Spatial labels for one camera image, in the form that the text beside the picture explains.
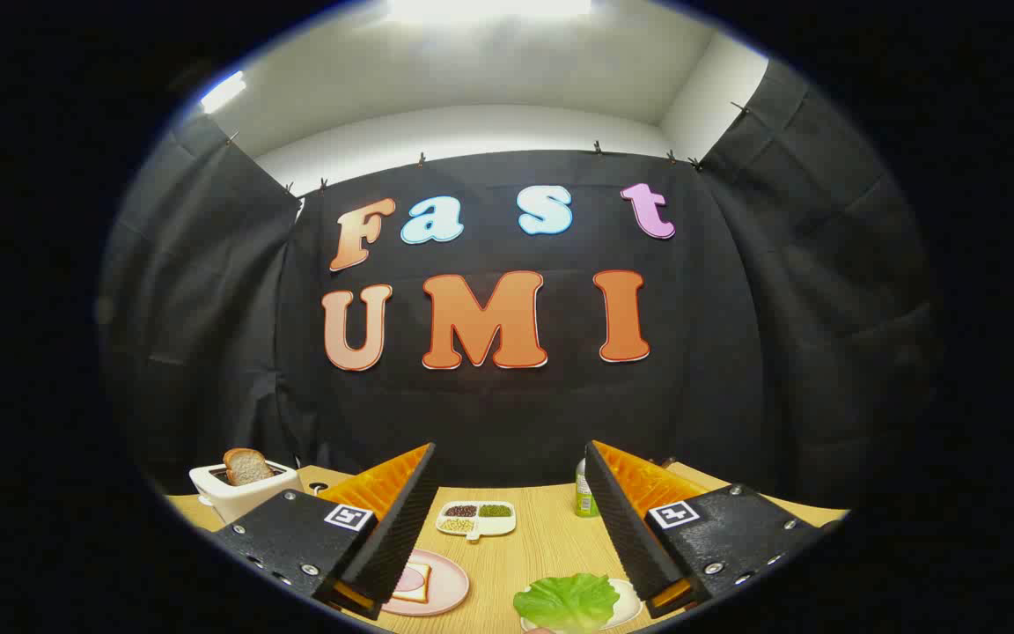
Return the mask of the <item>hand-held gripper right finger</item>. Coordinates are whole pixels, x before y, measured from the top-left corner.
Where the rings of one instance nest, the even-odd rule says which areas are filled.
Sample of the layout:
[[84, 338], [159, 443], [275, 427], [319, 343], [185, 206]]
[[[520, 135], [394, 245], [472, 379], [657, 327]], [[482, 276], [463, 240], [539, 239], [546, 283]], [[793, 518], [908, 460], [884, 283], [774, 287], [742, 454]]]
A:
[[650, 616], [755, 585], [817, 545], [842, 518], [689, 467], [663, 467], [589, 441], [584, 478], [625, 577]]

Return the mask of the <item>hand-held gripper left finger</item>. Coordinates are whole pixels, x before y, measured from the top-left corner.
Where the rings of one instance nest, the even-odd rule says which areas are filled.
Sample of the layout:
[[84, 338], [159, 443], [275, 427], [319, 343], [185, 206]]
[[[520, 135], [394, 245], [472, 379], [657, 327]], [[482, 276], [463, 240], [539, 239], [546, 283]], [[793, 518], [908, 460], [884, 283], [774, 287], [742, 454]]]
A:
[[430, 442], [317, 494], [278, 493], [210, 541], [299, 597], [374, 621], [433, 505], [436, 453]]

